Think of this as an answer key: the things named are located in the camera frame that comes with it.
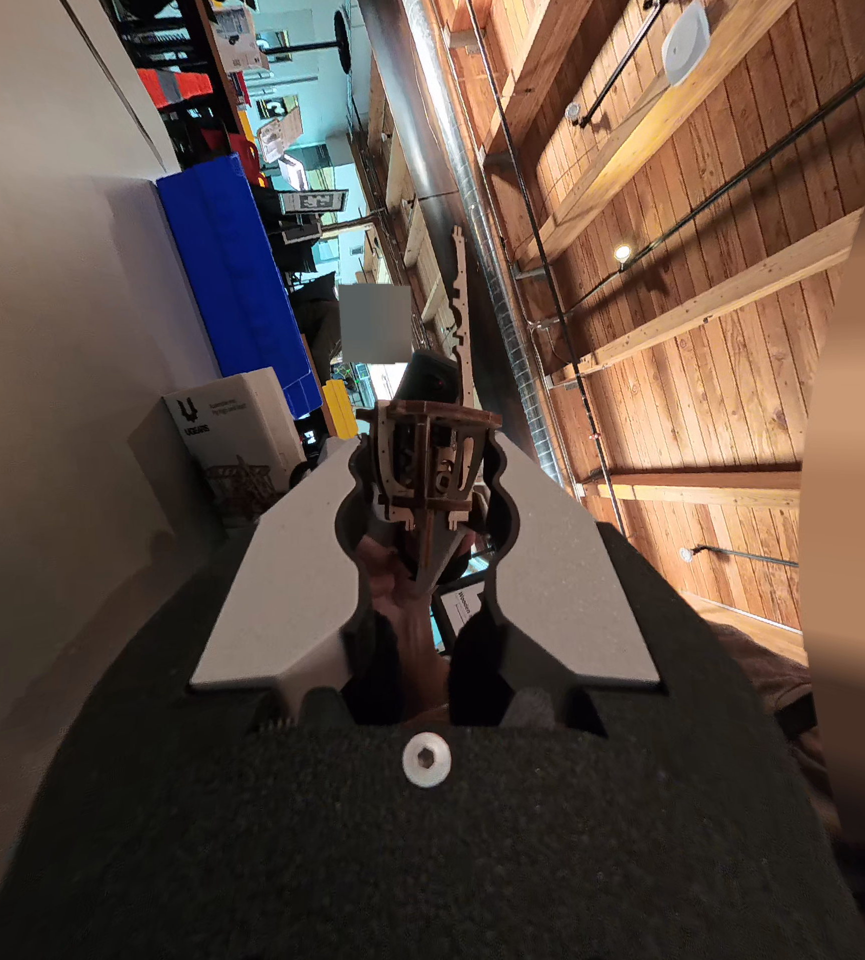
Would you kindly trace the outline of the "wooden model assembly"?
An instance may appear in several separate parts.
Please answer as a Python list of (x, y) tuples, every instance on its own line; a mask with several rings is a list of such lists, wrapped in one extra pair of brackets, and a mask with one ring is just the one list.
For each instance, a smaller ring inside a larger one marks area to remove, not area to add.
[(463, 522), (471, 535), (487, 531), (489, 492), (482, 471), (487, 444), (503, 421), (476, 408), (472, 413), (392, 412), (391, 401), (359, 413), (369, 424), (379, 528), (406, 546), (415, 581), (419, 538), (431, 522)]

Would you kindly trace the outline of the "person's right forearm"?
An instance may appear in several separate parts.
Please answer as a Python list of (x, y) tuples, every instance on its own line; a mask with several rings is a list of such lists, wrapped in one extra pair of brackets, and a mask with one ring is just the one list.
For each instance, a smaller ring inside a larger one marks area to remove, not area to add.
[(401, 606), (394, 606), (390, 618), (402, 670), (407, 721), (448, 705), (450, 664), (436, 646), (431, 601), (430, 593), (408, 597)]

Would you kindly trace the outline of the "silver ventilation duct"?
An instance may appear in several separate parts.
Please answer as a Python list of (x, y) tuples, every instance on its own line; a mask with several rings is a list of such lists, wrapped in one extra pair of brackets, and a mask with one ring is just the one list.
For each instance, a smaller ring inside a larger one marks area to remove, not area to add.
[(563, 450), (551, 402), (530, 345), (522, 305), (514, 290), (503, 238), (478, 159), (473, 128), (466, 114), (433, 2), (403, 3), (426, 91), (455, 181), (470, 243), (475, 251), (478, 286), (487, 291), (492, 319), (485, 306), (471, 306), (475, 383), (482, 401), (487, 379), (502, 382), (512, 411), (502, 414), (503, 429), (541, 469), (576, 497), (574, 476)]

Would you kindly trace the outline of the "person's right hand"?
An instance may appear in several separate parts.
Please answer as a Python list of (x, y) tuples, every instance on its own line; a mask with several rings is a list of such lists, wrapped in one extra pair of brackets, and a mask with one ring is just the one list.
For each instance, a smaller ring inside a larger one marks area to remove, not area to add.
[(355, 547), (355, 556), (366, 570), (370, 594), (375, 604), (388, 602), (402, 606), (419, 597), (415, 579), (396, 549), (365, 534)]

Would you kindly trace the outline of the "long wooden model strip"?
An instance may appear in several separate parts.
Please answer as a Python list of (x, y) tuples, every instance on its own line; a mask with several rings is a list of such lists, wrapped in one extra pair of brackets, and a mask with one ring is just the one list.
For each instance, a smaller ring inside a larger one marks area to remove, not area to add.
[(466, 241), (460, 225), (452, 228), (451, 239), (456, 258), (456, 274), (450, 298), (450, 309), (455, 318), (456, 340), (452, 352), (458, 369), (456, 405), (461, 409), (462, 416), (468, 419), (474, 416), (472, 411), (475, 410), (476, 389), (472, 362)]

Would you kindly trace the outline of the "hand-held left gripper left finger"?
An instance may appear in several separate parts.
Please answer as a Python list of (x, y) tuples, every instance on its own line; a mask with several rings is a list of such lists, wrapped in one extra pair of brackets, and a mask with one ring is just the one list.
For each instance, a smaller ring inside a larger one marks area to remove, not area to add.
[(257, 523), (199, 662), (197, 693), (267, 690), (299, 716), (338, 694), (375, 651), (369, 575), (357, 546), (373, 514), (369, 438), (342, 440)]

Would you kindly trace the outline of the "large blue plastic bin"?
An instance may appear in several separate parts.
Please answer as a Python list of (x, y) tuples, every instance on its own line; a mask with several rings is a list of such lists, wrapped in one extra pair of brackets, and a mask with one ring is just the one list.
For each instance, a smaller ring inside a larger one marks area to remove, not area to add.
[(155, 182), (223, 378), (270, 368), (292, 418), (322, 404), (286, 286), (237, 155)]

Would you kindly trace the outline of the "cardboard box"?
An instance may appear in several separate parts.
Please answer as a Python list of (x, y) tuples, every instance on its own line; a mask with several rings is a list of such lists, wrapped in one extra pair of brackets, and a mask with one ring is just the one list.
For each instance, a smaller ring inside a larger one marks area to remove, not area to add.
[(258, 44), (251, 8), (233, 4), (216, 8), (212, 13), (211, 29), (225, 72), (269, 70), (267, 55)]

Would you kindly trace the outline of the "white framed card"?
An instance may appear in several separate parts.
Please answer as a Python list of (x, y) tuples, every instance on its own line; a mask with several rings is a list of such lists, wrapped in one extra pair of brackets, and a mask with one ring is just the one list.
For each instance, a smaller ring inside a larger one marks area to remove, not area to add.
[(450, 657), (457, 637), (482, 606), (486, 571), (440, 584), (431, 595), (430, 618), (439, 654)]

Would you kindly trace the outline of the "yellow plastic bin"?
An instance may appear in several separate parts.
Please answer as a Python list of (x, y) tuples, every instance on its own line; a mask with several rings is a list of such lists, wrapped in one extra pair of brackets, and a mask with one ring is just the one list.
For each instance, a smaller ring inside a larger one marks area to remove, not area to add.
[(329, 379), (321, 387), (323, 413), (330, 435), (341, 440), (356, 438), (360, 428), (354, 414), (349, 392), (341, 379)]

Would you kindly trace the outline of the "white ceiling device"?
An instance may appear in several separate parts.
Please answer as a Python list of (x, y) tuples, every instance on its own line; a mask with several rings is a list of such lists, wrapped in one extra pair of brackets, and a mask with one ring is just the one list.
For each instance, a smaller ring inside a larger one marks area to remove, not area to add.
[(702, 1), (692, 1), (669, 28), (662, 46), (662, 63), (670, 88), (681, 86), (708, 51), (711, 30)]

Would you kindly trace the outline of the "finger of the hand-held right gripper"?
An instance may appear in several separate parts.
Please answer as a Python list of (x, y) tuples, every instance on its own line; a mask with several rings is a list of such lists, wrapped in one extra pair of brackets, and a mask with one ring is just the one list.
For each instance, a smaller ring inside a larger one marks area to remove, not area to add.
[(443, 571), (472, 531), (463, 522), (431, 521), (420, 535), (417, 548), (417, 586), (435, 586)]

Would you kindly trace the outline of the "white model kit box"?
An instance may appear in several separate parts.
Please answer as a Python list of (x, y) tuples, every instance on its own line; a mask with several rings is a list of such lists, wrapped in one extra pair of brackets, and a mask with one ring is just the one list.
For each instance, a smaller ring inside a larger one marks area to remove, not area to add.
[(199, 488), (228, 530), (250, 526), (309, 470), (295, 418), (272, 367), (163, 394), (140, 452), (185, 450)]

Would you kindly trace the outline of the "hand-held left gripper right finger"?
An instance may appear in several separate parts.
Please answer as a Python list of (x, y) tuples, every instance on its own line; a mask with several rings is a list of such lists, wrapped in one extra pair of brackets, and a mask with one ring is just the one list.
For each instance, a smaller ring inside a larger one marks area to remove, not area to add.
[(483, 605), (501, 635), (498, 674), (567, 719), (582, 691), (655, 694), (662, 679), (593, 516), (505, 434), (482, 478), (495, 558)]

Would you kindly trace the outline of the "row of red orange bins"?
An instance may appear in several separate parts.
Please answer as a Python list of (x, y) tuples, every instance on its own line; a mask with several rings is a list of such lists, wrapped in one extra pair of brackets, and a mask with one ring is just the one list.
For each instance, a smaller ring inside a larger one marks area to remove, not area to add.
[(210, 77), (204, 73), (137, 68), (137, 75), (157, 111), (209, 97), (214, 92)]

